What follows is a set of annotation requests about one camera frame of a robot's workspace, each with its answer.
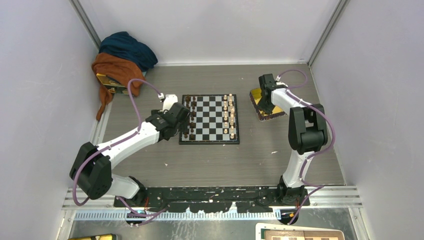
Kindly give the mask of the gold tin box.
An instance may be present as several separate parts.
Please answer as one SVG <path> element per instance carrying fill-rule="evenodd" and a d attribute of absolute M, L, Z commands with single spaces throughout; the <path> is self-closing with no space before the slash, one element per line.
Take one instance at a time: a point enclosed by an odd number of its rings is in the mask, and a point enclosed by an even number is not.
<path fill-rule="evenodd" d="M 262 99 L 262 90 L 260 88 L 252 89 L 249 92 L 249 99 L 260 122 L 286 115 L 280 107 L 273 105 L 266 99 Z"/>

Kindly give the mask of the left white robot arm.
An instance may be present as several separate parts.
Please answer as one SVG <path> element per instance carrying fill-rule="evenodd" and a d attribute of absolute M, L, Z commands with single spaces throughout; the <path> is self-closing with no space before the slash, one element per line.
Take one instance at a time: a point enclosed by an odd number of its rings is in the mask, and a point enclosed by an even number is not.
<path fill-rule="evenodd" d="M 144 185 L 132 176 L 119 176 L 112 170 L 139 150 L 162 140 L 168 141 L 188 121 L 190 110 L 179 102 L 168 109 L 152 110 L 151 116 L 139 126 L 108 142 L 94 145 L 84 143 L 69 172 L 74 188 L 81 188 L 90 200 L 104 195 L 141 206 L 147 197 Z"/>

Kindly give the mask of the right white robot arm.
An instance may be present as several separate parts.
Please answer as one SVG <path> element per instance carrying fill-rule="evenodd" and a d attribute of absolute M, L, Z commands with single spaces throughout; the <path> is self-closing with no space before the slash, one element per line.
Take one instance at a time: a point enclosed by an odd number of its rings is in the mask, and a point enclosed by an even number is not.
<path fill-rule="evenodd" d="M 259 76 L 258 82 L 260 98 L 255 107 L 259 118 L 276 117 L 276 108 L 289 117 L 287 138 L 291 155 L 276 190 L 276 200 L 288 206 L 306 196 L 305 173 L 314 154 L 328 142 L 327 123 L 322 116 L 324 107 L 302 101 L 271 73 Z"/>

